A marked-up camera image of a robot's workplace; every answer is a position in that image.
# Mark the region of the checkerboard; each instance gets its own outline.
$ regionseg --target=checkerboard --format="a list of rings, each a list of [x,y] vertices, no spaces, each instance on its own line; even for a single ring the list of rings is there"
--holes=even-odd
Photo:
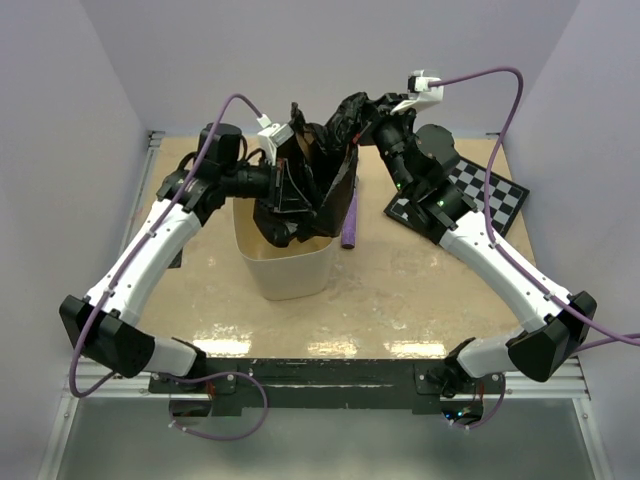
[[[449,176],[460,190],[475,200],[480,210],[484,208],[482,197],[484,195],[485,171],[484,167],[464,158]],[[529,190],[495,173],[491,173],[489,184],[491,186],[489,192],[491,193],[489,200],[491,223],[496,232],[505,236],[529,195]],[[387,205],[384,213],[413,229],[407,214],[404,213],[403,206],[406,203],[407,200],[397,194]]]

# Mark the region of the metal frame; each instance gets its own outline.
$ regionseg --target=metal frame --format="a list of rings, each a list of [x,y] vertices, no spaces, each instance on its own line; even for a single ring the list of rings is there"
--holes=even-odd
[[[123,237],[121,251],[128,245],[133,236],[136,214],[139,212],[144,194],[147,191],[151,172],[155,164],[160,143],[164,132],[150,132],[149,149],[145,159],[143,178],[139,192],[131,210],[131,222]],[[86,389],[99,378],[108,373],[107,369],[93,361],[81,359],[78,366],[78,387]],[[149,383],[151,375],[141,374],[135,378],[114,378],[105,383],[96,393],[97,398],[144,398],[149,397]],[[604,450],[597,424],[593,418],[590,397],[582,373],[580,362],[573,358],[565,362],[556,373],[545,383],[534,382],[522,373],[509,372],[506,374],[506,399],[572,399],[577,421],[585,442],[587,453],[596,480],[613,479],[609,462]],[[485,395],[485,398],[496,399],[498,395]],[[173,400],[205,400],[206,394],[153,394],[153,398],[169,398]],[[470,400],[471,395],[457,395],[453,401]],[[67,440],[75,420],[78,400],[71,396],[68,388],[63,391],[62,399],[56,414],[54,427],[42,462],[38,480],[56,480],[62,463]]]

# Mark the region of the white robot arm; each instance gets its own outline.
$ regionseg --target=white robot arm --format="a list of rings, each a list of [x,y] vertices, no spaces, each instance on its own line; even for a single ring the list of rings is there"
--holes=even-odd
[[[438,79],[426,77],[422,71],[414,72],[409,77],[409,93],[387,94],[366,103],[350,143],[357,145],[364,137],[373,139],[394,184],[408,199],[405,211],[412,225],[482,277],[510,307],[521,325],[506,335],[463,342],[442,362],[439,378],[435,380],[440,381],[444,393],[451,396],[473,379],[495,372],[519,370],[534,380],[546,381],[584,341],[588,327],[535,288],[499,254],[496,243],[555,296],[566,299],[567,305],[591,318],[596,303],[585,292],[571,295],[555,284],[503,238],[496,236],[495,242],[488,238],[484,215],[478,212],[474,201],[448,179],[449,172],[460,160],[450,132],[432,125],[421,137],[413,133],[416,112],[442,101],[443,87],[430,88],[432,80]],[[270,202],[275,210],[280,205],[278,195],[282,195],[282,176],[286,169],[278,152],[294,135],[291,127],[277,124],[265,127],[259,134],[266,156],[264,162],[259,166],[244,164],[237,168],[241,133],[232,126],[225,128],[227,131],[218,132],[218,147],[213,149],[215,155],[212,154],[210,165],[205,166],[183,198],[173,205],[155,235],[135,256],[117,287],[110,292],[85,344],[84,355],[123,376],[149,371],[197,378],[207,373],[203,367],[204,354],[196,347],[175,339],[154,338],[137,330],[142,309],[171,260],[213,211],[224,204],[225,197],[261,199]],[[228,141],[232,147],[225,150],[223,147]],[[146,223],[107,275],[82,300],[69,296],[62,304],[60,313],[72,343],[77,342],[89,312],[108,290],[114,272],[129,256],[137,240],[147,234],[148,226],[165,211],[184,177],[184,168],[179,168],[165,179]]]

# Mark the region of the white clip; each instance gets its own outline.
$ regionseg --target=white clip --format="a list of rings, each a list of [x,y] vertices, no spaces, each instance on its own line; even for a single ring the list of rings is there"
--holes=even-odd
[[[271,125],[273,122],[271,121],[271,119],[269,117],[267,117],[264,113],[262,114],[261,117],[258,117],[258,123],[260,124],[260,126],[262,128],[267,128],[269,125]]]

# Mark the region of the purple cable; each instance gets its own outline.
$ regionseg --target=purple cable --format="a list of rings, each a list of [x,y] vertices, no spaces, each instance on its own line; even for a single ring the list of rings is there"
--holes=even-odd
[[[625,335],[625,337],[640,338],[640,333],[628,333]],[[580,345],[578,348],[576,348],[575,352],[573,353],[584,352],[585,350],[589,350],[590,348],[599,347],[601,345],[608,345],[609,343],[615,343],[617,341],[618,340],[615,340],[613,338],[603,338],[602,340],[596,340],[595,342],[590,342],[590,343],[585,343],[584,345]]]
[[[155,231],[160,227],[160,225],[162,225],[162,222],[164,221],[164,219],[167,218],[167,215],[169,215],[169,212],[171,211],[171,209],[176,205],[176,203],[178,203],[185,189],[191,183],[193,176],[196,174],[198,168],[200,167],[200,164],[202,163],[202,160],[204,159],[205,152],[209,149],[209,146],[213,141],[214,133],[218,129],[218,125],[220,125],[220,122],[222,121],[222,117],[224,116],[225,112],[227,111],[227,108],[229,107],[229,104],[234,98],[239,98],[243,100],[249,106],[249,108],[253,110],[256,117],[262,116],[262,113],[260,112],[260,110],[258,110],[256,106],[247,97],[245,97],[240,93],[234,93],[233,95],[231,95],[229,98],[225,100],[224,104],[222,105],[222,108],[220,109],[220,112],[218,113],[218,117],[216,118],[215,122],[213,123],[213,126],[211,127],[211,130],[209,131],[209,135],[207,135],[204,145],[200,149],[200,153],[198,154],[198,156],[196,157],[193,163],[193,168],[187,174],[184,182],[182,183],[182,185],[180,186],[180,188],[178,189],[174,197],[171,199],[171,202],[169,203],[167,208],[158,217],[156,222],[153,225],[151,225],[149,232],[140,239],[140,241],[131,249],[131,252],[129,252],[126,258],[123,260],[122,264],[120,265],[118,270],[113,275],[113,278],[109,282],[107,291],[105,291],[102,294],[102,296],[100,297],[100,300],[98,300],[98,302],[96,303],[96,306],[91,311],[91,314],[89,314],[89,318],[87,319],[87,322],[84,324],[84,327],[80,332],[80,336],[78,337],[78,341],[76,342],[76,346],[73,349],[73,356],[71,357],[71,365],[69,367],[69,390],[71,391],[71,394],[74,397],[84,398],[91,395],[98,388],[100,388],[107,380],[109,380],[111,377],[115,375],[115,372],[111,372],[105,375],[100,380],[98,380],[98,382],[95,385],[88,388],[84,392],[81,392],[80,390],[78,390],[78,386],[76,382],[76,370],[78,369],[78,362],[80,361],[80,356],[82,355],[82,349],[84,348],[84,342],[87,340],[87,335],[89,334],[89,331],[91,330],[91,326],[95,322],[98,316],[98,313],[102,311],[102,308],[104,307],[104,304],[107,302],[109,295],[111,295],[114,288],[118,284],[118,280],[120,280],[124,272],[127,270],[127,268],[129,267],[133,259],[136,257],[136,255],[138,255],[140,250],[142,250],[142,248],[145,246],[149,238],[153,237]]]
[[[262,404],[263,404],[262,415],[260,415],[260,418],[258,419],[258,421],[253,427],[251,427],[249,430],[239,435],[212,435],[210,433],[199,432],[197,430],[192,430],[191,428],[185,427],[184,425],[180,425],[176,420],[176,418],[173,416],[173,412],[171,411],[171,409],[169,409],[169,417],[171,418],[171,424],[169,424],[169,426],[176,425],[181,431],[188,433],[190,435],[195,435],[196,437],[204,438],[206,440],[218,440],[223,442],[240,440],[241,438],[246,438],[252,433],[255,433],[262,426],[265,419],[267,418],[267,414],[269,413],[269,405],[267,402],[267,392],[264,391],[264,388],[262,387],[262,385],[260,385],[260,382],[258,382],[252,376],[242,372],[221,372],[221,373],[214,373],[212,375],[207,375],[206,377],[196,378],[196,379],[180,378],[173,375],[165,375],[165,377],[168,378],[169,380],[173,380],[174,382],[194,384],[194,383],[200,383],[200,382],[209,382],[211,380],[215,380],[216,378],[226,377],[228,375],[235,375],[237,377],[241,377],[246,380],[249,380],[258,388],[258,390],[260,391],[260,395],[262,395]]]
[[[358,217],[358,177],[356,177],[355,185],[353,186],[353,197],[351,197],[351,203],[349,204],[349,210],[347,211],[347,218],[344,220],[342,226],[342,235],[340,243],[342,248],[348,250],[355,248],[356,246],[356,227]]]
[[[491,152],[491,155],[489,156],[489,163],[487,164],[487,170],[485,172],[485,176],[484,176],[484,221],[485,221],[485,227],[487,230],[487,236],[489,237],[489,240],[491,240],[491,243],[494,244],[496,250],[498,252],[500,252],[500,255],[502,255],[502,257],[509,262],[516,270],[518,270],[518,272],[520,272],[527,280],[529,280],[538,290],[540,290],[542,293],[544,293],[545,295],[550,295],[551,300],[558,305],[560,308],[564,309],[565,311],[569,312],[571,315],[573,315],[575,318],[577,318],[578,320],[580,320],[581,322],[585,323],[586,325],[588,325],[590,328],[593,328],[594,330],[602,333],[603,335],[606,335],[607,337],[609,337],[611,339],[611,342],[622,342],[622,343],[627,343],[629,345],[635,345],[635,346],[640,346],[640,341],[635,340],[635,334],[633,335],[629,335],[629,336],[625,336],[625,335],[621,335],[619,333],[614,332],[613,330],[610,330],[596,322],[594,322],[593,320],[591,320],[590,318],[588,318],[587,316],[583,315],[582,313],[578,312],[575,308],[567,305],[566,303],[564,303],[563,300],[561,300],[560,298],[556,297],[555,295],[551,294],[551,291],[545,287],[542,283],[540,283],[533,275],[531,275],[522,265],[520,265],[513,257],[511,257],[511,255],[509,255],[509,253],[498,243],[496,244],[496,236],[495,233],[493,231],[493,227],[491,226],[491,211],[489,209],[489,199],[491,197],[490,193],[489,193],[489,180],[491,178],[491,169],[493,168],[493,162],[496,159],[496,156],[498,155],[498,151],[500,150],[500,146],[503,144],[504,142],[504,137],[507,133],[507,130],[509,129],[509,125],[511,125],[511,121],[513,120],[514,115],[516,114],[516,110],[518,109],[518,104],[520,103],[520,99],[522,98],[522,90],[524,87],[524,79],[522,78],[522,73],[513,67],[496,67],[496,68],[491,68],[489,70],[485,70],[482,72],[478,72],[478,73],[472,73],[471,75],[465,75],[463,77],[458,77],[458,78],[452,78],[450,80],[438,80],[436,82],[430,82],[429,86],[430,87],[443,87],[445,85],[452,85],[454,83],[459,83],[459,82],[464,82],[466,80],[471,80],[473,78],[478,78],[478,77],[482,77],[485,75],[489,75],[492,73],[498,73],[498,72],[508,72],[508,73],[513,73],[516,78],[518,79],[518,91],[516,93],[516,98],[513,101],[513,106],[511,107],[511,111],[509,112],[509,116],[507,117],[506,122],[504,123],[504,126],[502,127],[502,130],[500,131],[500,135],[498,135],[498,140],[496,140],[496,144],[493,147],[493,151]]]

